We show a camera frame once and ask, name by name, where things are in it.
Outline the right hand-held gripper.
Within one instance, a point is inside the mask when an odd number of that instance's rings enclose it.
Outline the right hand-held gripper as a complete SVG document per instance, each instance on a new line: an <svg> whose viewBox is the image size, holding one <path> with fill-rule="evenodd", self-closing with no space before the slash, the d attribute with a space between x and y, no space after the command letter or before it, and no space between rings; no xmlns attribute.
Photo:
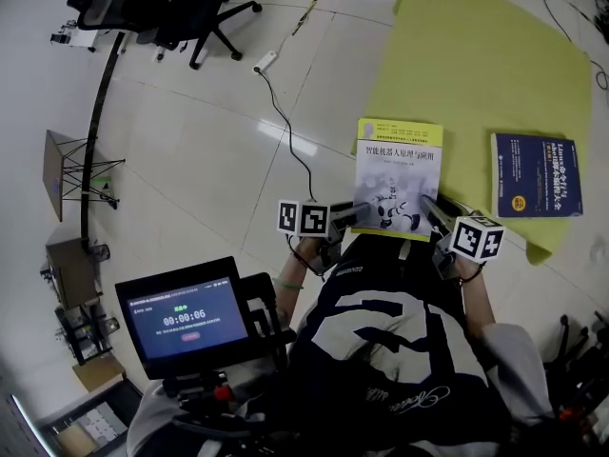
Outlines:
<svg viewBox="0 0 609 457"><path fill-rule="evenodd" d="M493 219L428 195L420 197L420 209L434 231L432 261L442 279L459 277L455 268L458 255L479 265L499 256L505 227Z"/></svg>

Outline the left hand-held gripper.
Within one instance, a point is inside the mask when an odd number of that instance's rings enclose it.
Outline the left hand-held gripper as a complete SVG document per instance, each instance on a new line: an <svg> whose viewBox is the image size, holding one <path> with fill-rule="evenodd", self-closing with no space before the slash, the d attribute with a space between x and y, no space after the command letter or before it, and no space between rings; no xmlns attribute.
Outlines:
<svg viewBox="0 0 609 457"><path fill-rule="evenodd" d="M323 275L340 259L344 232L351 225L363 228L369 222L371 210L368 202L324 205L279 200L277 230L299 238L318 239L316 255L306 263L316 275Z"/></svg>

